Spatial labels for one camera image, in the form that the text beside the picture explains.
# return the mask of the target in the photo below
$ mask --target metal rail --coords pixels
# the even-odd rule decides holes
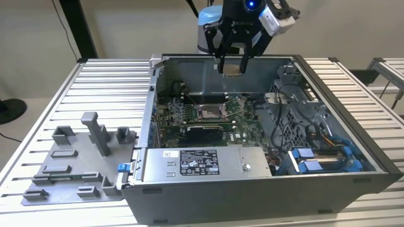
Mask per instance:
[[[306,59],[310,67],[345,105],[369,136],[404,172],[404,122],[338,62]],[[0,224],[22,226],[62,221],[69,226],[136,225],[126,202],[90,202],[45,206],[20,205],[30,177],[37,173],[52,146],[57,125],[85,131],[84,111],[97,111],[109,131],[129,126],[140,132],[149,84],[148,60],[89,60],[77,64],[37,123],[29,131],[6,168],[0,173]],[[404,179],[384,192],[361,196],[338,214],[272,218],[222,223],[216,226],[404,226]]]
[[[402,58],[374,58],[368,69],[376,70],[388,81],[404,90],[404,59]]]

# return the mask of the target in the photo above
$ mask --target orange wire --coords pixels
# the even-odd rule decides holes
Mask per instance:
[[[334,144],[329,141],[329,139],[328,139],[325,136],[322,136],[322,138],[324,138],[325,141],[329,143],[329,145],[334,146]]]

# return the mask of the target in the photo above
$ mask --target green circuit board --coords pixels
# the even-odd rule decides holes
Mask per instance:
[[[245,97],[230,96],[224,104],[169,104],[158,107],[161,148],[268,146],[261,124]],[[193,126],[222,128],[220,141],[186,142],[185,131]]]

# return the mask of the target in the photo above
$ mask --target warning label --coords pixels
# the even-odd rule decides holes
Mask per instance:
[[[216,150],[181,150],[180,163],[182,176],[220,174]]]

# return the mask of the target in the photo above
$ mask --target circuit board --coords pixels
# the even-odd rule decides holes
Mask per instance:
[[[161,148],[178,147],[268,147],[252,102],[244,96],[229,96],[221,104],[184,104],[173,98],[158,106]],[[208,130],[202,139],[189,131]]]

